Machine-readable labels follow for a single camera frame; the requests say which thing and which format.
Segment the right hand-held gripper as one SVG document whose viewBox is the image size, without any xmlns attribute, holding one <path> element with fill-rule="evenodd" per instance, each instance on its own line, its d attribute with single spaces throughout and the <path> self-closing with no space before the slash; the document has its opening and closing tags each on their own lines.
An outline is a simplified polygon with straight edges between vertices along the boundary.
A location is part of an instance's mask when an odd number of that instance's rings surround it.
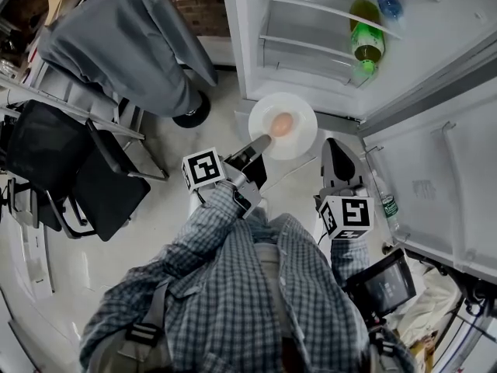
<svg viewBox="0 0 497 373">
<path fill-rule="evenodd" d="M 334 138 L 321 148 L 322 188 L 314 195 L 315 241 L 363 239 L 374 228 L 374 199 L 364 178 L 363 163 L 351 150 L 344 152 Z"/>
</svg>

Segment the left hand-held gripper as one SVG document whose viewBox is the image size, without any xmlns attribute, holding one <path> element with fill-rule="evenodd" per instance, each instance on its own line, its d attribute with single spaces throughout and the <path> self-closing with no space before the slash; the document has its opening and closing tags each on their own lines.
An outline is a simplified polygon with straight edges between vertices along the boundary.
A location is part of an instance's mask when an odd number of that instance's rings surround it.
<svg viewBox="0 0 497 373">
<path fill-rule="evenodd" d="M 215 148 L 184 157 L 182 174 L 189 191 L 189 213 L 203 203 L 202 188 L 210 189 L 225 180 L 234 187 L 234 200 L 243 210 L 242 217 L 247 218 L 262 199 L 260 188 L 267 180 L 262 154 L 272 141 L 268 134 L 262 134 L 225 159 Z"/>
</svg>

